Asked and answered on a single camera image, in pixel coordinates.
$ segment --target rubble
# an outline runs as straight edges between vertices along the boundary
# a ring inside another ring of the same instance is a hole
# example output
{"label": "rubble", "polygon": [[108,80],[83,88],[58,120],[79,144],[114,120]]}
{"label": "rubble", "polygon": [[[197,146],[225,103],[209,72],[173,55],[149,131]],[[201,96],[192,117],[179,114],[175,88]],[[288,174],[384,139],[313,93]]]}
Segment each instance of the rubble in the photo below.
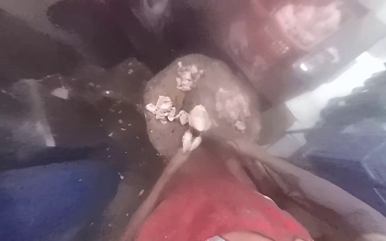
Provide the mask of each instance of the rubble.
{"label": "rubble", "polygon": [[156,120],[160,120],[163,124],[167,123],[167,118],[169,121],[173,121],[173,116],[175,115],[174,108],[172,106],[171,98],[167,96],[159,96],[157,104],[153,105],[152,103],[145,106],[148,111],[156,115]]}
{"label": "rubble", "polygon": [[193,108],[189,115],[189,124],[194,129],[203,132],[211,128],[211,119],[203,105]]}
{"label": "rubble", "polygon": [[189,113],[185,111],[180,111],[178,115],[175,116],[176,119],[180,118],[181,125],[185,125],[189,122]]}
{"label": "rubble", "polygon": [[190,91],[196,86],[196,82],[203,74],[203,70],[198,70],[196,65],[183,66],[178,62],[177,88],[182,91]]}

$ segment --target debris pile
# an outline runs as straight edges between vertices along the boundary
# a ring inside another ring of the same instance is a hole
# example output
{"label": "debris pile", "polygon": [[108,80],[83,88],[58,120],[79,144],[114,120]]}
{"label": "debris pile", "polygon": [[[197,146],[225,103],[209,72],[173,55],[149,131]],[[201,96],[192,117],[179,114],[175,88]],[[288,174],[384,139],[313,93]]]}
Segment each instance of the debris pile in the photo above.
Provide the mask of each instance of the debris pile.
{"label": "debris pile", "polygon": [[196,82],[202,74],[203,70],[198,70],[196,65],[183,67],[183,64],[178,62],[177,88],[182,91],[190,91],[196,86]]}
{"label": "debris pile", "polygon": [[159,96],[157,104],[153,105],[152,103],[145,106],[148,111],[156,115],[156,120],[160,120],[163,124],[175,119],[175,107],[172,106],[171,98],[167,96]]}
{"label": "debris pile", "polygon": [[232,123],[236,129],[244,132],[245,120],[251,115],[250,100],[238,91],[228,91],[220,88],[215,95],[215,108],[218,118]]}

